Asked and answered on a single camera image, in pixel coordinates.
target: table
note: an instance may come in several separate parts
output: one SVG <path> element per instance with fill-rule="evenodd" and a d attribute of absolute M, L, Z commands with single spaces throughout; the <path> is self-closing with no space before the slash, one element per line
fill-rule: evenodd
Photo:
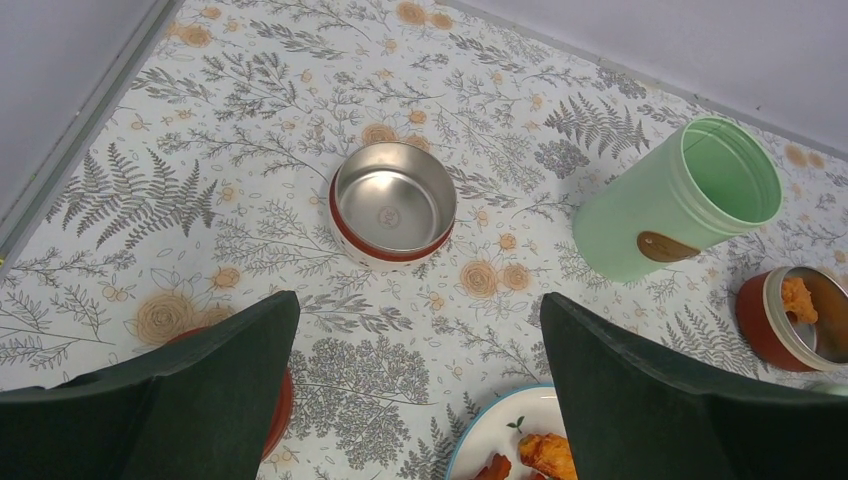
<path fill-rule="evenodd" d="M 705 113 L 430 1 L 189 0 L 4 280 L 0 386 L 56 385 L 292 289 L 295 414 L 259 478 L 423 480 L 481 407 L 550 380 L 544 292 L 743 375 L 848 382 L 764 365 L 731 313 L 776 266 L 848 283 L 841 159 L 748 127 L 785 182 L 778 221 L 627 285 L 575 250 L 575 207 Z M 327 230 L 327 179 L 381 140 L 429 150 L 459 191 L 450 245 L 411 271 L 357 268 Z M 337 380 L 359 362 L 385 374 Z"/>

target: fried chicken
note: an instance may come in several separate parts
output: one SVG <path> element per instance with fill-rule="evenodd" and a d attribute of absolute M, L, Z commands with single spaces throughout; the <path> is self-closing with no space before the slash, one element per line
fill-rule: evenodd
<path fill-rule="evenodd" d="M 819 313 L 813 307 L 813 298 L 804 280 L 801 278 L 786 278 L 780 286 L 780 296 L 783 309 L 792 313 L 801 323 L 813 324 L 819 321 Z"/>
<path fill-rule="evenodd" d="M 488 467 L 483 467 L 483 470 L 480 470 L 480 473 L 472 480 L 506 480 L 511 469 L 512 463 L 510 463 L 509 459 L 496 453 L 492 457 L 492 464 Z"/>
<path fill-rule="evenodd" d="M 556 480 L 577 480 L 568 439 L 549 433 L 527 435 L 518 442 L 521 463 Z"/>

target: green tumbler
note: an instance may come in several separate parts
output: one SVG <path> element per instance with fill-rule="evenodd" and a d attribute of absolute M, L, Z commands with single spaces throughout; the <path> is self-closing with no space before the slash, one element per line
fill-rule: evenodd
<path fill-rule="evenodd" d="M 574 241 L 596 272 L 629 282 L 764 225 L 782 199 L 754 137 L 725 119 L 699 118 L 582 205 Z"/>

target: plate rim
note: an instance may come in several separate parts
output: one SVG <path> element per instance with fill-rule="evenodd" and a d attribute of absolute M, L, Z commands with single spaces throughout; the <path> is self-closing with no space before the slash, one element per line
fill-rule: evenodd
<path fill-rule="evenodd" d="M 462 432 L 462 436 L 459 437 L 459 440 L 456 441 L 456 446 L 453 448 L 453 453 L 451 454 L 451 460 L 448 463 L 448 468 L 445 470 L 445 480 L 450 480 L 450 475 L 453 472 L 453 466 L 456 463 L 457 456 L 459 455 L 459 447 L 462 446 L 462 443 L 465 441 L 465 437 L 467 437 L 468 434 L 471 432 L 471 430 L 474 428 L 474 426 L 477 425 L 477 422 L 479 422 L 480 419 L 483 418 L 483 416 L 486 415 L 486 412 L 491 410 L 492 407 L 494 407 L 495 405 L 503 402 L 507 398 L 509 398 L 509 397 L 511 397 L 511 396 L 513 396 L 517 393 L 526 392 L 527 390 L 533 390 L 533 389 L 536 389 L 536 388 L 553 388 L 554 392 L 556 392 L 556 386 L 552 382 L 545 382 L 545 383 L 540 383 L 540 384 L 537 384 L 537 385 L 527 385 L 526 387 L 521 387 L 521 388 L 515 389 L 515 390 L 507 393 L 503 397 L 498 398 L 494 402 L 487 405 L 486 408 L 481 410 L 480 413 L 478 413 L 477 416 L 474 417 L 474 420 L 472 420 L 471 423 L 468 424 L 467 427 L 465 427 L 465 431 Z"/>

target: stainless steel bowl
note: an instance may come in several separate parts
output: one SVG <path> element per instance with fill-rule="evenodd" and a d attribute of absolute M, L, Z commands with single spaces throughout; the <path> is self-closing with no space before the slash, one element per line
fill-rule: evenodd
<path fill-rule="evenodd" d="M 794 277 L 804 280 L 819 314 L 812 325 L 791 322 L 783 310 L 780 288 L 785 278 Z M 766 279 L 765 295 L 770 320 L 787 349 L 817 370 L 848 363 L 848 294 L 836 280 L 810 267 L 778 268 Z"/>
<path fill-rule="evenodd" d="M 444 241 L 456 218 L 456 189 L 445 167 L 405 143 L 360 148 L 339 168 L 334 188 L 346 226 L 389 254 L 415 253 Z"/>

